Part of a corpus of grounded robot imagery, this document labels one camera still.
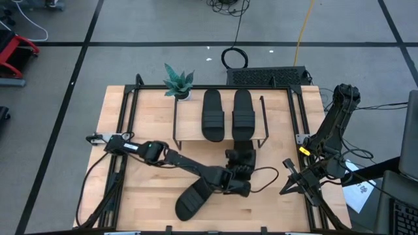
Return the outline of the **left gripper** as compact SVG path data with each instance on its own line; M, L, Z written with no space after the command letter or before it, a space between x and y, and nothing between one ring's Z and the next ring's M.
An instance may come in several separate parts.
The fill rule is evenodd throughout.
M244 167L244 179L242 179L236 173L237 152L233 149L227 149L225 156L228 159L226 164L226 168L228 169L225 168L221 171L220 179L215 183L209 183L210 188L224 195L248 197L251 191L251 183L248 181L251 179L251 166L246 165Z

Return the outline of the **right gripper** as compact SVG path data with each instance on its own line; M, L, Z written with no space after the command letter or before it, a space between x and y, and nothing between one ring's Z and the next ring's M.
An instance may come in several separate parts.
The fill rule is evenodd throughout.
M297 172L295 165L290 159L284 160L283 165L291 174L288 176L288 180L280 190L280 195L290 193L303 194L312 206L320 206L321 199L319 198L319 192L317 190L319 180L313 171L308 168L301 172Z

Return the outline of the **black slide sandal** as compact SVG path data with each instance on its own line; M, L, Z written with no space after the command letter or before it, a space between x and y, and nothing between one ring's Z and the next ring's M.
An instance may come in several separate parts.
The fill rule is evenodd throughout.
M251 93L238 89L234 94L232 136L235 141L248 141L255 132L255 112Z
M253 142L248 141L234 141L234 148L238 154L236 173L237 176L244 179L244 167L251 166L251 174L255 170L256 150L253 147Z
M222 107L221 94L216 89L204 93L201 131L205 139L220 142L225 136L225 113Z
M199 178L190 185L177 199L175 213L181 221L190 220L206 203L214 190L204 178Z

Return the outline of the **wooden shelf with metal legs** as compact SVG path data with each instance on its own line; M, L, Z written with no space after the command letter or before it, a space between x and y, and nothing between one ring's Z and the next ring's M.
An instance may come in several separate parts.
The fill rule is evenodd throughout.
M225 113L224 140L233 140L232 136L232 111L234 106L234 91L221 92L222 108ZM265 109L264 97L257 98L252 95L253 110L255 112L255 132L251 137L257 141L261 148L269 137L268 121ZM195 95L190 101L175 101L173 140L181 148L183 141L206 140L201 131L201 117L203 106L203 94Z

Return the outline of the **white paper sheet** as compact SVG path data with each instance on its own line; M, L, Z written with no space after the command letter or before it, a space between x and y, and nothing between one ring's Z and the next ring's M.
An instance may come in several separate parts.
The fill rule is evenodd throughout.
M355 185L344 186L343 193L346 204L355 212L360 213L371 195L376 182L370 180Z

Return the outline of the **black beam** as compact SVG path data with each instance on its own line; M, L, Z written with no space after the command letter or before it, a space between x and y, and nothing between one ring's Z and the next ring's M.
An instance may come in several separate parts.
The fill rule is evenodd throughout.
M366 168L353 170L353 173L348 172L341 179L342 187L382 178L385 171L399 173L399 162L400 157L395 157L372 166L367 166Z

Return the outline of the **black keyboard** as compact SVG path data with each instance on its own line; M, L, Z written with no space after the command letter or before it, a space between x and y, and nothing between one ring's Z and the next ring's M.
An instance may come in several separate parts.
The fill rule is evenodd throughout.
M227 69L227 85L230 86L267 86L273 81L277 86L308 86L312 77L305 66Z

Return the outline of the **green potted plant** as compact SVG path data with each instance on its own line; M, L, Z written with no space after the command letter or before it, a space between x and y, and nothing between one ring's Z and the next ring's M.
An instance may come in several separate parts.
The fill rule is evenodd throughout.
M183 71L181 75L177 74L174 69L164 64L165 70L169 76L168 80L164 80L164 84L167 87L165 96L173 96L179 101L186 101L191 97L191 88L193 87L194 71L189 74L185 74Z

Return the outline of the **grey monitor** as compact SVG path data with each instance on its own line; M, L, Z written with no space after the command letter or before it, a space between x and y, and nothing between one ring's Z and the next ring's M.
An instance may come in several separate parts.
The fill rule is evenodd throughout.
M409 94L399 170L418 181L418 90Z

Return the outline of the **grey flat plate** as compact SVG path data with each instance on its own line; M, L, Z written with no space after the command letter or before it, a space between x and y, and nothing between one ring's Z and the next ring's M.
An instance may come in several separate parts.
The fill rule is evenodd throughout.
M0 86L24 87L26 81L19 78L0 78Z

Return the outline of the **red metal cart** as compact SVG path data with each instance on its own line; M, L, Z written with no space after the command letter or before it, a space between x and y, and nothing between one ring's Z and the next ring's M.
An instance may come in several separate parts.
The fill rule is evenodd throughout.
M13 31L0 29L0 78L23 78L23 70L39 48Z

